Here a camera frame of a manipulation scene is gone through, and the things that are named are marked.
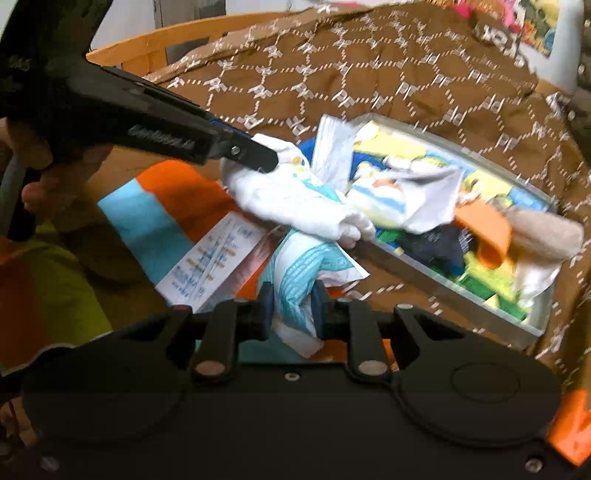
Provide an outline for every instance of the bed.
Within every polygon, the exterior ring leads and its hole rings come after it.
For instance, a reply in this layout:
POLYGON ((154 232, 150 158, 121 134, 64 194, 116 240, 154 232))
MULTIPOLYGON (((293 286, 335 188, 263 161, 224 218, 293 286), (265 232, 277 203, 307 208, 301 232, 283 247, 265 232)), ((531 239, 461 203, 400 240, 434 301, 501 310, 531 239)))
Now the bed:
MULTIPOLYGON (((351 11, 323 6, 288 16, 270 12, 198 20, 87 57, 145 76, 251 134, 296 144, 314 136, 324 113, 353 119, 372 112, 415 124, 527 178, 557 199, 560 213, 584 224, 590 237, 589 172, 560 114, 540 93, 551 86, 538 82, 502 25, 485 15, 463 18, 428 3, 351 11), (166 65, 166 47, 202 37, 209 43, 166 65)), ((95 205, 161 160, 116 148, 80 200, 55 221, 114 328, 165 305, 95 205)), ((217 178, 216 162, 197 169, 217 178)), ((591 403, 586 394, 591 381, 587 245, 565 263, 547 333, 528 351, 563 385, 551 438, 577 463, 591 446, 585 420, 591 403)), ((389 310, 403 301, 433 310, 437 303, 442 316, 473 329, 469 319, 417 286, 360 261, 371 276, 355 288, 364 296, 371 293, 367 298, 374 309, 389 310), (388 286, 402 287, 387 291, 388 286)))

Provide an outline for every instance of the wooden bed frame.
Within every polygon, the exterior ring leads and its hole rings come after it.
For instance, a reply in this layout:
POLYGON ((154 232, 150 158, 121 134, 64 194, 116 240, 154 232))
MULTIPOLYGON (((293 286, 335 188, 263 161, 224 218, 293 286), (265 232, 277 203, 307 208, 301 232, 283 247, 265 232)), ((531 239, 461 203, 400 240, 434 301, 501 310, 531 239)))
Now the wooden bed frame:
POLYGON ((225 33, 291 15, 291 12, 265 12, 227 15, 158 28, 152 32, 118 41, 91 51, 86 58, 99 65, 121 65, 126 72, 140 77, 167 65, 166 48, 198 38, 217 40, 225 33))

